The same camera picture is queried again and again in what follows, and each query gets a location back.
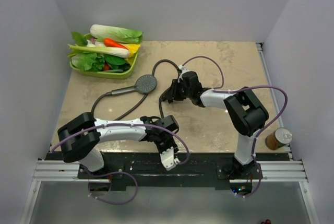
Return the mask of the grey shower head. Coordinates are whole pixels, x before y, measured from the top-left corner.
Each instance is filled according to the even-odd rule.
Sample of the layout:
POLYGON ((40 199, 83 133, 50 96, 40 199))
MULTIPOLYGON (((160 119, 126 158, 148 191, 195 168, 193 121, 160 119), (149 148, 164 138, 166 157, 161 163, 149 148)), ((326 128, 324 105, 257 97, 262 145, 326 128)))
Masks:
POLYGON ((111 91, 111 95, 119 96, 131 92, 137 92, 139 94, 146 95, 154 91, 157 87, 157 84, 158 82, 154 75, 146 74, 140 76, 133 86, 113 90, 111 91))

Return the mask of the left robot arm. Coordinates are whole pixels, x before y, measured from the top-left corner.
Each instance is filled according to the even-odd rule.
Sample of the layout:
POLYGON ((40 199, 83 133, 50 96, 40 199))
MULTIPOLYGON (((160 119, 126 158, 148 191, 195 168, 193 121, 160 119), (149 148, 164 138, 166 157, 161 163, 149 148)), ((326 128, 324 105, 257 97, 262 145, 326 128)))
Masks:
POLYGON ((96 119, 92 113, 85 112, 74 118, 57 131, 63 161, 78 161, 96 178, 103 178, 108 173, 102 152, 96 147, 99 143, 133 140, 152 142, 156 145, 160 160, 166 170, 171 170, 180 163, 175 157, 178 146, 173 133, 179 126, 176 119, 169 115, 164 118, 142 116, 130 121, 107 121, 96 119))

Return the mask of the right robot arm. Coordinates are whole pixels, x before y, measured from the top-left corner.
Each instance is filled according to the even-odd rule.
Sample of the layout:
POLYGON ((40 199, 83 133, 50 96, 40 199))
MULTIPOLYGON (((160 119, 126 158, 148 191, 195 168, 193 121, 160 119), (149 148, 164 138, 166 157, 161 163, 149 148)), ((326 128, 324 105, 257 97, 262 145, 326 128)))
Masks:
POLYGON ((226 109, 233 126, 238 132, 236 162, 233 174, 240 179, 251 172, 249 163, 253 161, 253 138, 264 127, 269 113, 256 95, 251 91, 218 93, 212 88, 204 88, 194 71, 181 73, 173 79, 171 86, 163 93, 161 101, 172 103, 189 99, 198 107, 226 109))

